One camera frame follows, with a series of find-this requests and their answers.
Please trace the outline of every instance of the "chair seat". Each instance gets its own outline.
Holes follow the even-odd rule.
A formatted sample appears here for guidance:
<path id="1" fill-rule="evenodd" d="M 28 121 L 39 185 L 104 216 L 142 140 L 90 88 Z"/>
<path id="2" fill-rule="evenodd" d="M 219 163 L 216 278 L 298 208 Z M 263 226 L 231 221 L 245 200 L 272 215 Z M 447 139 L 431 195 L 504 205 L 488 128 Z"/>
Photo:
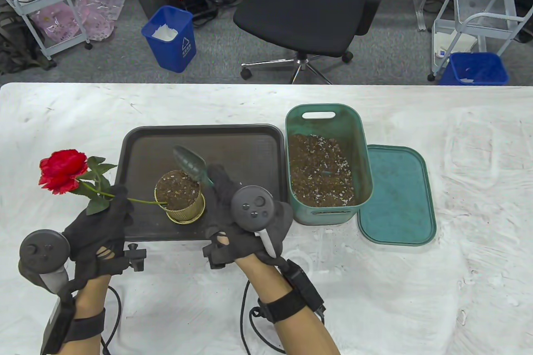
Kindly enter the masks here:
<path id="1" fill-rule="evenodd" d="M 356 34 L 364 5 L 365 0 L 242 0 L 234 22 L 287 49 L 340 57 Z"/>

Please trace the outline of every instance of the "white table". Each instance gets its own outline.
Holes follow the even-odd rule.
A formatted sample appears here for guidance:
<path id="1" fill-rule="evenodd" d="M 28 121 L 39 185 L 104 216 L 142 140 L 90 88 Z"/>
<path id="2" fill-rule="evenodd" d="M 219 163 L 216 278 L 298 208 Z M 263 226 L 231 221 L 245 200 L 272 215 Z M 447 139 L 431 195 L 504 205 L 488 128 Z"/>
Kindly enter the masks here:
<path id="1" fill-rule="evenodd" d="M 371 244 L 354 221 L 293 224 L 285 256 L 324 297 L 341 353 L 531 355 L 533 87 L 67 83 L 0 90 L 2 353 L 36 353 L 55 302 L 18 275 L 21 240 L 34 229 L 62 231 L 86 205 L 38 187 L 41 158 L 77 148 L 116 162 L 122 138 L 142 125 L 283 128 L 288 110 L 304 102 L 348 104 L 369 144 L 419 151 L 438 222 L 434 241 L 420 248 Z M 204 243 L 143 243 L 145 271 L 113 278 L 124 302 L 113 354 L 244 353 L 245 279 L 234 265 L 209 270 Z M 256 299 L 249 296 L 248 309 Z M 105 336 L 116 314 L 112 295 L 106 306 Z M 253 354 L 273 353 L 248 326 L 245 334 Z"/>

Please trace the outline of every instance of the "black tray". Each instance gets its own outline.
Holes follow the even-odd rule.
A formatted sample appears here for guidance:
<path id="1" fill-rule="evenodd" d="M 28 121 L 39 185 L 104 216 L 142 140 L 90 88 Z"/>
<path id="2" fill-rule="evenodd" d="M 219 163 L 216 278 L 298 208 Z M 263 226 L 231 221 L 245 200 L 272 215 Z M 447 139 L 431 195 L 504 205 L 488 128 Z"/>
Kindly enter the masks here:
<path id="1" fill-rule="evenodd" d="M 115 183 L 125 184 L 128 196 L 154 200 L 154 187 L 175 169 L 172 147 L 180 144 L 205 161 L 221 163 L 244 186 L 256 184 L 287 201 L 287 169 L 281 131 L 272 125 L 213 125 L 138 127 L 124 138 Z M 134 203 L 127 241 L 202 240 L 204 218 L 188 225 L 173 223 L 157 205 Z"/>

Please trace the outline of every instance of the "black glove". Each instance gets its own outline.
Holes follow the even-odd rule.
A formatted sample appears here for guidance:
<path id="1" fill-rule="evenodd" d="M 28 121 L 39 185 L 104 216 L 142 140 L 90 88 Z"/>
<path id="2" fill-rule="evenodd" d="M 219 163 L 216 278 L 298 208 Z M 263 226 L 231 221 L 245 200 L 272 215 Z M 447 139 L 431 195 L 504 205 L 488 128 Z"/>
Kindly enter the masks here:
<path id="1" fill-rule="evenodd" d="M 211 244 L 204 247 L 204 256 L 209 258 L 211 267 L 221 268 L 227 263 L 251 254 L 255 254 L 266 264 L 276 266 L 284 264 L 285 260 L 281 258 L 281 252 L 283 240 L 293 221 L 291 206 L 279 201 L 274 202 L 276 216 L 266 228 L 277 255 L 276 258 L 272 258 L 267 254 L 263 241 L 255 234 L 242 229 L 232 218 L 230 211 L 232 197 L 241 186 L 230 180 L 221 165 L 210 165 L 207 175 L 214 185 L 214 187 L 202 187 L 207 208 L 206 238 L 211 240 Z M 229 245 L 220 243 L 217 239 L 219 236 L 227 236 Z"/>
<path id="2" fill-rule="evenodd" d="M 130 216 L 133 205 L 126 198 L 124 186 L 113 186 L 110 191 L 115 197 L 106 210 L 92 215 L 82 211 L 63 232 L 70 244 L 70 259 L 76 262 L 75 279 L 121 274 L 127 268 L 124 229 L 133 223 Z M 101 252 L 99 257 L 101 247 L 111 250 L 115 254 L 113 259 L 104 259 L 109 251 Z"/>

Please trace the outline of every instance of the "soil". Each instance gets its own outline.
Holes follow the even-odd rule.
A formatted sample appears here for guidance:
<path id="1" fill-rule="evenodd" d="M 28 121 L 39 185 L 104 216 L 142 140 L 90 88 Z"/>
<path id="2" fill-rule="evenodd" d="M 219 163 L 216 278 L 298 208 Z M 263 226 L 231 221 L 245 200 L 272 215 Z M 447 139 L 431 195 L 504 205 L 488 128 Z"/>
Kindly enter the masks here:
<path id="1" fill-rule="evenodd" d="M 352 171 L 335 139 L 295 134 L 289 137 L 291 186 L 307 206 L 356 205 Z"/>
<path id="2" fill-rule="evenodd" d="M 180 170 L 164 174 L 156 184 L 158 201 L 166 202 L 164 207 L 171 211 L 180 211 L 192 205 L 199 191 L 200 184 Z"/>

